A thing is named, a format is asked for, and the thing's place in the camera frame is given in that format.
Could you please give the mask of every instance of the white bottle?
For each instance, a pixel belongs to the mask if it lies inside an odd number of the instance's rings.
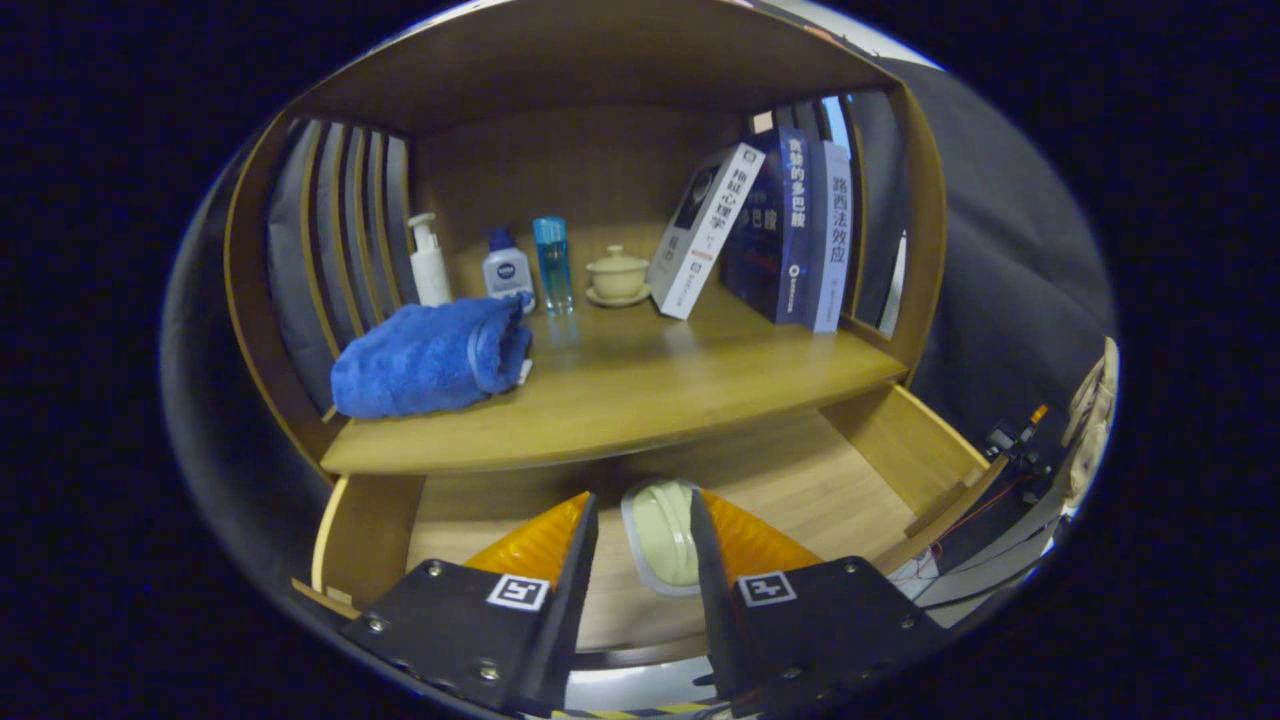
[[[484,270],[484,288],[489,297],[527,292],[525,314],[532,313],[538,306],[534,299],[534,275],[529,272],[529,255],[516,247],[511,228],[502,227],[489,234],[489,256],[484,259],[480,269]]]
[[[417,301],[425,307],[453,302],[449,278],[444,274],[440,242],[428,225],[434,219],[435,213],[422,213],[408,219],[408,227],[413,229],[413,241],[417,243],[417,251],[410,256],[408,261],[413,268]]]

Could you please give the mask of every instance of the red wire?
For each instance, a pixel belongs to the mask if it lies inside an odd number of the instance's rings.
[[[1014,489],[1015,487],[1020,486],[1024,480],[1028,480],[1028,479],[1030,479],[1030,475],[1023,475],[1023,477],[1015,479],[1012,483],[1009,483],[1009,487],[1005,488],[1005,489],[1002,489],[1002,491],[1000,491],[1000,493],[996,497],[993,497],[993,498],[988,500],[987,502],[984,502],[982,505],[982,507],[979,507],[979,509],[974,510],[973,512],[965,515],[959,523],[956,523],[955,525],[951,525],[947,529],[947,532],[945,532],[941,536],[938,536],[938,539],[936,539],[932,543],[929,543],[929,550],[933,552],[933,562],[937,562],[940,559],[942,559],[942,538],[950,536],[951,533],[954,533],[956,530],[956,528],[959,528],[960,525],[964,525],[969,520],[973,520],[974,518],[977,518],[978,515],[980,515],[984,510],[987,510],[988,507],[991,507],[992,505],[995,505],[996,501],[998,501],[1001,497],[1005,497],[1006,495],[1009,495],[1009,491]],[[913,578],[918,579],[918,578],[920,578],[920,570],[924,569],[925,564],[927,562],[916,562],[915,564],[915,574],[911,575],[911,578],[909,578],[909,579],[913,579]]]
[[[991,507],[992,505],[995,505],[997,500],[1000,500],[1001,497],[1005,497],[1006,495],[1009,495],[1009,491],[1014,489],[1015,487],[1018,487],[1019,484],[1021,484],[1023,480],[1027,480],[1029,478],[1030,478],[1030,475],[1023,475],[1023,477],[1018,478],[1016,480],[1014,480],[1012,483],[1010,483],[1007,488],[1000,491],[1000,495],[997,495],[996,497],[993,497],[993,498],[988,500],[987,502],[984,502],[982,507],[974,510],[973,512],[970,512],[969,515],[966,515],[963,520],[960,520],[955,525],[951,525],[951,528],[947,529],[947,532],[945,532],[941,536],[938,536],[938,539],[936,539],[933,542],[934,543],[941,543],[942,538],[950,536],[951,533],[954,533],[956,530],[956,528],[959,528],[960,525],[964,525],[969,520],[973,520],[974,518],[977,518],[978,515],[980,515],[984,510],[987,510],[988,507]]]

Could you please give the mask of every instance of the folded towel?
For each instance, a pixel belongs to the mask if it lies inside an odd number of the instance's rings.
[[[522,296],[406,305],[334,363],[333,404],[351,418],[456,410],[516,384],[532,340]]]

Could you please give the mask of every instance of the book spine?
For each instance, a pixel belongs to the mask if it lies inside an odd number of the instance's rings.
[[[721,168],[712,184],[713,193],[708,200],[705,218],[698,224],[689,252],[675,274],[669,293],[662,301],[660,311],[664,315],[682,320],[689,318],[763,164],[763,152],[739,143],[730,161]]]
[[[831,141],[822,147],[822,176],[814,179],[822,197],[823,231],[814,228],[813,275],[805,309],[805,324],[815,333],[835,332],[849,277],[852,247],[854,196],[847,151]]]
[[[812,218],[809,152],[804,135],[781,128],[778,140],[786,161],[782,178],[782,249],[778,266],[778,299],[773,322],[780,325],[804,322],[805,277],[809,270],[809,227]]]

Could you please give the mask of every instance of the wooden shelf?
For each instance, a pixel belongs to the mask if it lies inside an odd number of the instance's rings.
[[[819,413],[744,425],[703,442],[493,474],[430,475],[422,487],[406,570],[436,557],[463,562],[529,518],[590,489],[599,497],[579,652],[657,652],[645,661],[699,655],[699,597],[664,597],[644,585],[620,502],[634,483],[681,477],[782,530],[823,560],[876,559],[906,539],[916,515]],[[671,648],[694,650],[663,650]],[[664,656],[664,653],[675,653]]]
[[[352,420],[321,466],[411,474],[527,468],[687,441],[883,387],[906,368],[849,332],[773,325],[718,283],[689,322],[653,302],[526,322],[525,383],[456,413]]]

